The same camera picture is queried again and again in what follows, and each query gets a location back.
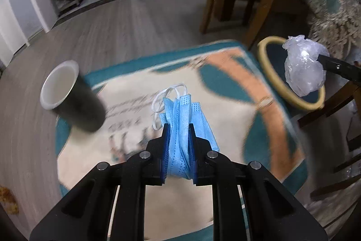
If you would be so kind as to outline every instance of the metal screw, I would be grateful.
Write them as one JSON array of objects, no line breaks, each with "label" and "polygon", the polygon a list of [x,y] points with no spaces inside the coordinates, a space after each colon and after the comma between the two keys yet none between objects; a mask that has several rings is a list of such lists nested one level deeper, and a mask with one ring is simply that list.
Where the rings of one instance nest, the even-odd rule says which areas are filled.
[{"label": "metal screw", "polygon": [[97,165],[96,165],[96,168],[98,169],[98,170],[100,170],[100,171],[103,171],[103,170],[105,170],[107,167],[108,167],[108,163],[106,162],[106,161],[102,161],[101,163],[98,163]]},{"label": "metal screw", "polygon": [[255,161],[255,160],[250,163],[250,167],[255,170],[259,170],[261,168],[261,166],[262,166],[261,163]]},{"label": "metal screw", "polygon": [[147,159],[149,158],[150,156],[150,152],[149,151],[142,151],[140,154],[139,154],[140,158],[142,159]]},{"label": "metal screw", "polygon": [[207,152],[207,156],[208,156],[210,159],[215,159],[215,158],[218,156],[218,152],[216,152],[216,151],[214,151],[214,150],[208,151],[208,152]]}]

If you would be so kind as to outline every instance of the wooden floor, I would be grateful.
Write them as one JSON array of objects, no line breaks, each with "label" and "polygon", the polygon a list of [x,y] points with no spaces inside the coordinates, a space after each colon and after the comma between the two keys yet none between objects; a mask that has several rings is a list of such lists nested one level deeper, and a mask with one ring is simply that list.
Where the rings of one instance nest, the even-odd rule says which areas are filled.
[{"label": "wooden floor", "polygon": [[223,24],[198,31],[206,0],[116,0],[86,11],[33,40],[0,79],[0,185],[19,202],[12,217],[30,231],[60,200],[55,116],[41,108],[41,86],[59,63],[76,60],[82,73],[141,56],[239,39],[242,29]]}]

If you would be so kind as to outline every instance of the mask strap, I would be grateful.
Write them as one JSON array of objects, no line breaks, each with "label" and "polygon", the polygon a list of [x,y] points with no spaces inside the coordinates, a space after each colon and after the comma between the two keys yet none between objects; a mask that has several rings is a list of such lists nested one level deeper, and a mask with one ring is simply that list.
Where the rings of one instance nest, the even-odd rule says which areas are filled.
[{"label": "mask strap", "polygon": [[156,126],[156,120],[157,120],[158,114],[161,113],[162,111],[164,111],[163,98],[167,97],[167,95],[170,92],[172,92],[172,90],[174,90],[177,93],[177,99],[179,99],[181,97],[181,95],[179,94],[177,87],[180,87],[180,86],[184,87],[183,95],[187,95],[188,90],[187,90],[186,85],[184,85],[183,83],[179,83],[179,84],[172,85],[168,88],[163,89],[154,98],[154,100],[152,102],[152,111],[154,113],[154,119],[153,119],[153,129],[154,130],[159,130],[162,127],[162,125],[160,125],[159,127]]}]

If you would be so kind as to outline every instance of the crumpled mask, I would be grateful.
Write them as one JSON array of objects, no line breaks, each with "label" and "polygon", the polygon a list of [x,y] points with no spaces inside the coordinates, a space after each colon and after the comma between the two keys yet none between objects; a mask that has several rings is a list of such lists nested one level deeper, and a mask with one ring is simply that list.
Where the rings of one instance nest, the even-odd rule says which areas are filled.
[{"label": "crumpled mask", "polygon": [[[177,90],[177,87],[180,86],[185,88],[182,96]],[[175,90],[177,93],[177,98],[174,101],[166,97],[172,90]],[[157,108],[156,102],[160,98],[162,98],[162,103]],[[187,88],[184,84],[170,86],[158,93],[152,103],[152,110],[155,113],[153,122],[153,128],[155,130],[159,130],[166,123],[168,123],[170,127],[167,174],[186,179],[191,178],[188,152],[189,124],[194,125],[194,131],[197,137],[209,141],[212,150],[220,150],[201,110],[200,103],[191,102],[191,95],[187,94]],[[156,126],[157,115],[159,115],[162,123],[160,127]]]}]

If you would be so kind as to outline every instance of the clear plastic bag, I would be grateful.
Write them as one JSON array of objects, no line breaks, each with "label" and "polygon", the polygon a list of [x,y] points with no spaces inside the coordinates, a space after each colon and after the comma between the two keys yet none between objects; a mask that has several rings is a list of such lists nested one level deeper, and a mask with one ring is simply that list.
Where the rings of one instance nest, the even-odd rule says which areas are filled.
[{"label": "clear plastic bag", "polygon": [[326,47],[305,39],[304,35],[289,36],[282,47],[288,52],[285,77],[291,89],[300,97],[320,89],[326,79],[326,71],[317,58],[319,54],[330,56]]}]

